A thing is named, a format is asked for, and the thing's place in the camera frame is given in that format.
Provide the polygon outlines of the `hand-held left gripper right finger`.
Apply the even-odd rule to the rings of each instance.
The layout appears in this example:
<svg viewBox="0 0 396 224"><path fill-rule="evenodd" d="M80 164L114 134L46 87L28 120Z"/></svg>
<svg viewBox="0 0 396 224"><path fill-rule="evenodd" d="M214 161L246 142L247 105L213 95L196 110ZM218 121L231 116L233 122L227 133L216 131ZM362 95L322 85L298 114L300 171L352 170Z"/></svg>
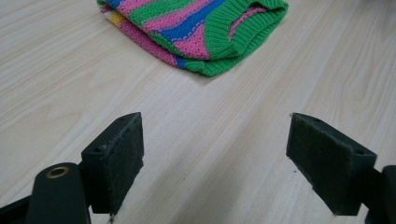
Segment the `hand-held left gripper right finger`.
<svg viewBox="0 0 396 224"><path fill-rule="evenodd" d="M291 115L286 155L337 216L355 216L361 187L376 154L334 127L308 115Z"/></svg>

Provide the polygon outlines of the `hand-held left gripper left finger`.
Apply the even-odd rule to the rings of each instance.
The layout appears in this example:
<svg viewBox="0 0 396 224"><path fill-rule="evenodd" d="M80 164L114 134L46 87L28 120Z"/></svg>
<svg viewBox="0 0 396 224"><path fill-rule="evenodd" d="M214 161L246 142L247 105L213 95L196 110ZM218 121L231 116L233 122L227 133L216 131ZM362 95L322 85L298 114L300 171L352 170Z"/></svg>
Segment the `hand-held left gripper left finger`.
<svg viewBox="0 0 396 224"><path fill-rule="evenodd" d="M82 178L95 214L116 215L143 167L140 112L115 119L82 152Z"/></svg>

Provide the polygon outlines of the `striped knitted sweater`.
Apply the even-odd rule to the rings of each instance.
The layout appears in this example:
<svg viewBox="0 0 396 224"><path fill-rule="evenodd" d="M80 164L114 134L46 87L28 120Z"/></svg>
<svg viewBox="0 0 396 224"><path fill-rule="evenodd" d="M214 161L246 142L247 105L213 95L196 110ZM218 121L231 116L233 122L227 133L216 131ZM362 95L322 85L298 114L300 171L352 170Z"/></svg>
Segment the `striped knitted sweater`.
<svg viewBox="0 0 396 224"><path fill-rule="evenodd" d="M96 0L139 47L179 69L222 74L255 51L281 23L284 0Z"/></svg>

